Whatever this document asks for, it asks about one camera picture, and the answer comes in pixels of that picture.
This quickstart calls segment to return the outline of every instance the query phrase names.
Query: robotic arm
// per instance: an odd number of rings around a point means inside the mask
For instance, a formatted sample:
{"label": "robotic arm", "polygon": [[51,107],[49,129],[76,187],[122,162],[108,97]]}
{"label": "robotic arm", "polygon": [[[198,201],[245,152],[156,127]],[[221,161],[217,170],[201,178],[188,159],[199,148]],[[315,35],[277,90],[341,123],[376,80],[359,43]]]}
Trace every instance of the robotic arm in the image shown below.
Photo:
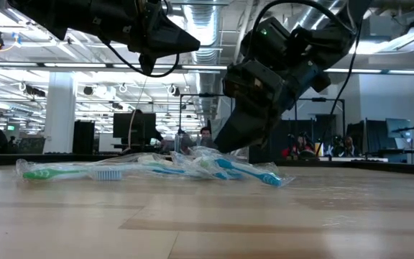
{"label": "robotic arm", "polygon": [[330,86],[324,70],[340,61],[358,36],[340,24],[358,28],[371,2],[348,1],[338,21],[323,29],[288,32],[273,17],[249,32],[241,42],[244,61],[230,65],[224,78],[224,94],[235,98],[236,106],[216,136],[218,149],[226,153],[265,144],[281,114],[310,86],[317,92]]}
{"label": "robotic arm", "polygon": [[8,0],[21,13],[64,40],[68,28],[112,40],[141,53],[143,74],[156,59],[199,49],[200,42],[171,22],[160,0]]}

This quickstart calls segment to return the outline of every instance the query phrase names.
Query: pillar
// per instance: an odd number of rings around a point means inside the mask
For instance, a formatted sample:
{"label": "pillar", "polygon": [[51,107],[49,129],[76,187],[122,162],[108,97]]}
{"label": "pillar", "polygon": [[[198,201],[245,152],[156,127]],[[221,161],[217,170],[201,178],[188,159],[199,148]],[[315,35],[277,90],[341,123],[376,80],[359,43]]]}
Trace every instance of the pillar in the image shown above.
{"label": "pillar", "polygon": [[44,153],[71,153],[77,84],[73,73],[51,72],[47,92]]}

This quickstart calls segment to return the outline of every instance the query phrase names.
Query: plastic wrapper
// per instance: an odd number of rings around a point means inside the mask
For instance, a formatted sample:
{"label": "plastic wrapper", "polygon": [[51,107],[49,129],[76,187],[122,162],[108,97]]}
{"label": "plastic wrapper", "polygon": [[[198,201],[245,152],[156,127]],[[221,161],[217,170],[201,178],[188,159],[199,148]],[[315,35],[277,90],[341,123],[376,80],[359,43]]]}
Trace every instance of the plastic wrapper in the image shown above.
{"label": "plastic wrapper", "polygon": [[172,153],[172,161],[154,153],[139,153],[95,163],[29,163],[18,160],[17,175],[25,181],[58,181],[91,178],[97,181],[129,177],[158,177],[193,180],[258,179],[271,186],[284,186],[293,178],[282,177],[274,164],[250,165],[234,156],[208,147],[192,147],[191,155]]}

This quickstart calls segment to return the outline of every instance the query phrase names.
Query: wooden table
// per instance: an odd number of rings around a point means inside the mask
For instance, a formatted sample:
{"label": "wooden table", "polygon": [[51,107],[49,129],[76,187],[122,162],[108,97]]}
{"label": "wooden table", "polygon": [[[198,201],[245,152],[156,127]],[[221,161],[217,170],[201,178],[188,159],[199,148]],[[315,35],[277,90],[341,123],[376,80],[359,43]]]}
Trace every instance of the wooden table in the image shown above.
{"label": "wooden table", "polygon": [[0,258],[414,258],[414,175],[282,168],[257,181],[17,182],[0,168]]}

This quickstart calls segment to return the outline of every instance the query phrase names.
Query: computer monitor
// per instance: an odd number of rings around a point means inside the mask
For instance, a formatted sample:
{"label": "computer monitor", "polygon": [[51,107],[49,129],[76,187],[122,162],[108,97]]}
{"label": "computer monitor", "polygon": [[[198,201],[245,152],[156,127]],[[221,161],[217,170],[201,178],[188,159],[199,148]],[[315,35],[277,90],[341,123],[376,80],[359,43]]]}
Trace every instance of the computer monitor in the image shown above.
{"label": "computer monitor", "polygon": [[387,137],[409,139],[411,135],[411,121],[409,119],[386,119]]}
{"label": "computer monitor", "polygon": [[[128,138],[131,119],[132,113],[115,113],[113,137]],[[156,114],[135,114],[131,134],[131,141],[135,143],[156,137]]]}

